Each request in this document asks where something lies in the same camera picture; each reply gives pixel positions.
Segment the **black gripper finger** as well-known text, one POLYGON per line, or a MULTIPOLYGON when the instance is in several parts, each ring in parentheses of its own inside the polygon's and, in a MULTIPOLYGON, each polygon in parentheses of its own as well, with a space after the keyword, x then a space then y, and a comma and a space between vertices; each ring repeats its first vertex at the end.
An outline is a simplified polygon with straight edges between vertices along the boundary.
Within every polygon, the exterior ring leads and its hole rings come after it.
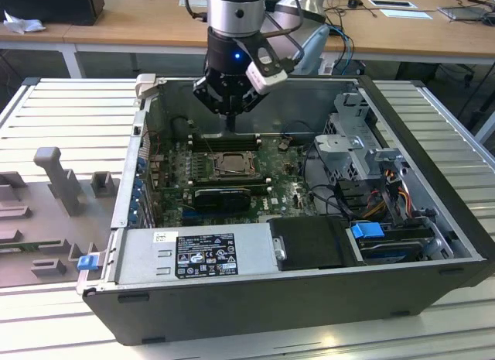
POLYGON ((254 88, 242 96, 230 97, 230 131, 235 132, 236 117, 243 113, 252 111, 264 98, 266 94, 259 94, 254 88))
POLYGON ((224 117, 225 130, 232 132, 232 111, 227 82, 204 76, 193 82, 193 94, 207 109, 224 117))

